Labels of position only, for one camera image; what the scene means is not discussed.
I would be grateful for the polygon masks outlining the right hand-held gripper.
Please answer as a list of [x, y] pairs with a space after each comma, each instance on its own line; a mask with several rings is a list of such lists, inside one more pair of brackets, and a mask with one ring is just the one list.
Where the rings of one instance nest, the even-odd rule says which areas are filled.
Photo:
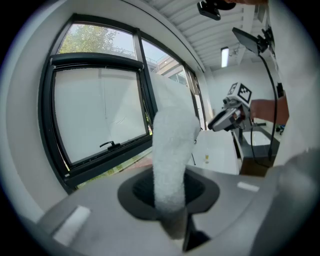
[[226, 97], [223, 99], [223, 109], [207, 125], [209, 130], [219, 132], [229, 131], [235, 127], [239, 112], [240, 124], [236, 125], [243, 130], [250, 130], [253, 127], [250, 118], [250, 104], [252, 91], [243, 83], [236, 82], [231, 85]]

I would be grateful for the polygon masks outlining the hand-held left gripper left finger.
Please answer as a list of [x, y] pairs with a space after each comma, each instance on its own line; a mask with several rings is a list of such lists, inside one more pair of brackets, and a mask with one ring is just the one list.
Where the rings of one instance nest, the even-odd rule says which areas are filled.
[[138, 219], [119, 202], [124, 182], [150, 172], [145, 166], [94, 180], [48, 210], [37, 226], [68, 255], [180, 256], [181, 247], [159, 221]]

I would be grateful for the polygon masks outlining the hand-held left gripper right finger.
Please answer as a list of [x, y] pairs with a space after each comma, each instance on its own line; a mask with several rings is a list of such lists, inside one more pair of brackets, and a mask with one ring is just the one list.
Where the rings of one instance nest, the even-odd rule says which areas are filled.
[[210, 238], [232, 231], [254, 239], [270, 207], [273, 194], [273, 170], [265, 177], [232, 175], [189, 165], [198, 175], [219, 187], [216, 203], [206, 212], [193, 215], [195, 226]]

